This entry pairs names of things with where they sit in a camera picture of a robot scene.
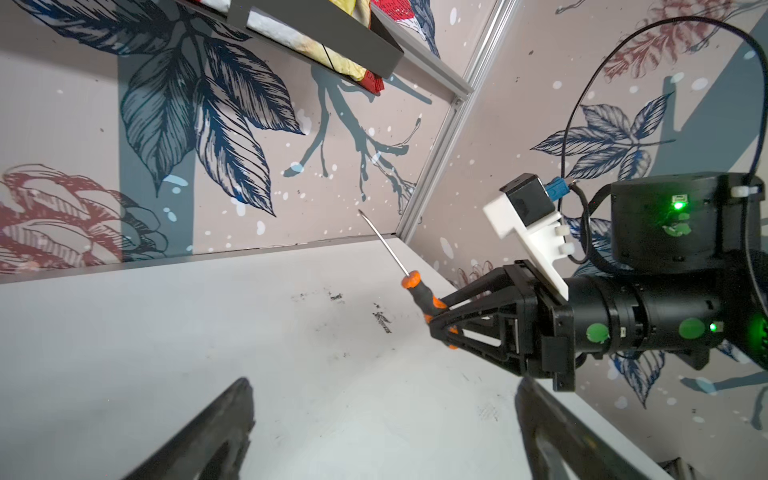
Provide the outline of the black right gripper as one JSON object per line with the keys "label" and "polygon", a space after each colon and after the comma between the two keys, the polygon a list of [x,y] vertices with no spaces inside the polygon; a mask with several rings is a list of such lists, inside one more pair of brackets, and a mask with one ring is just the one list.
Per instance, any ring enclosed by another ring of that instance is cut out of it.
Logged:
{"label": "black right gripper", "polygon": [[[433,339],[529,376],[518,386],[515,407],[534,479],[646,477],[534,380],[548,379],[554,391],[573,392],[576,353],[573,309],[532,261],[495,268],[443,302],[448,309],[429,323]],[[516,352],[463,334],[505,336],[514,320]]]}

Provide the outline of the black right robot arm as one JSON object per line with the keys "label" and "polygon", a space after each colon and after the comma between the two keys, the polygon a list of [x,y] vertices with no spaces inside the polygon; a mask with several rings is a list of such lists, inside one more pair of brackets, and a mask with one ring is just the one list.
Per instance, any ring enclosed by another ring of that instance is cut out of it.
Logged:
{"label": "black right robot arm", "polygon": [[573,232],[555,208],[572,186],[526,173],[485,214],[527,258],[444,297],[402,284],[431,336],[527,380],[573,392],[588,357],[620,367],[673,353],[700,370],[723,343],[767,363],[767,256],[757,248],[765,185],[744,173],[618,181],[584,200]]}

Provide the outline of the orange black screwdriver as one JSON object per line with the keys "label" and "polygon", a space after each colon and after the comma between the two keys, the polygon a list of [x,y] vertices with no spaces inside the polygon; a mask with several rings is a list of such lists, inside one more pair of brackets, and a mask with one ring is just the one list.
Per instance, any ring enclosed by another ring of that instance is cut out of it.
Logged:
{"label": "orange black screwdriver", "polygon": [[368,216],[362,211],[358,210],[360,217],[370,227],[374,235],[382,243],[389,255],[395,261],[399,269],[404,274],[401,280],[401,286],[407,290],[421,311],[424,320],[427,324],[430,324],[434,318],[448,309],[447,305],[440,299],[438,299],[432,292],[432,290],[426,286],[423,282],[420,273],[417,270],[409,271],[403,262],[399,259],[392,247],[387,243],[387,240],[379,232],[374,223],[368,218]]}

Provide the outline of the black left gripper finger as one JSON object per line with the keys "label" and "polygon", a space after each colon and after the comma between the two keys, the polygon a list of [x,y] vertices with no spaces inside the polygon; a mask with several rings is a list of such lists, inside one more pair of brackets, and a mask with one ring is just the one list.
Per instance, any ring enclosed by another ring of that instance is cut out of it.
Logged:
{"label": "black left gripper finger", "polygon": [[241,377],[128,479],[238,479],[255,426],[253,388]]}

